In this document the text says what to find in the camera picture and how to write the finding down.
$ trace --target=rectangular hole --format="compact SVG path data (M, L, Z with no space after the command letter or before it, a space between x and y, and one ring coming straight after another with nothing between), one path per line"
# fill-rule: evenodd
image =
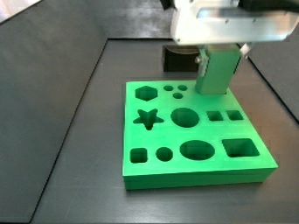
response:
M258 147L248 138L224 139L222 143L231 158L259 156Z
M139 164L147 162L147 149L145 148L135 148L131 150L129 154L131 163Z
M212 122L223 121L223 117L219 111L208 111L207 115Z
M227 110L227 114L228 114L228 119L231 121L240 121L244 120L242 114L239 113L238 110Z

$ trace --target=table surface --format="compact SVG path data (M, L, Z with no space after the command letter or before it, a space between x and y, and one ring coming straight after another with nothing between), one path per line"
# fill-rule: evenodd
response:
M109 40L71 126L33 223L298 222L299 127L247 61L231 89L279 168L264 183L127 192L127 81L188 80L163 72L161 40Z

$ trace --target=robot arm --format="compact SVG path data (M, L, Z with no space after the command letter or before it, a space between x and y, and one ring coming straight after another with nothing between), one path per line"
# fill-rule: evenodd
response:
M161 0L165 9L175 8L171 34L176 44L206 45L196 59L199 94L224 95L255 42L283 40L292 33L298 16L290 11L299 11L299 4L287 1L271 0L275 5L268 6L270 0ZM246 44L239 50L235 43Z
M252 0L240 1L256 9L250 7ZM292 12L247 11L235 0L173 0L172 4L171 34L180 46L283 40L298 24Z

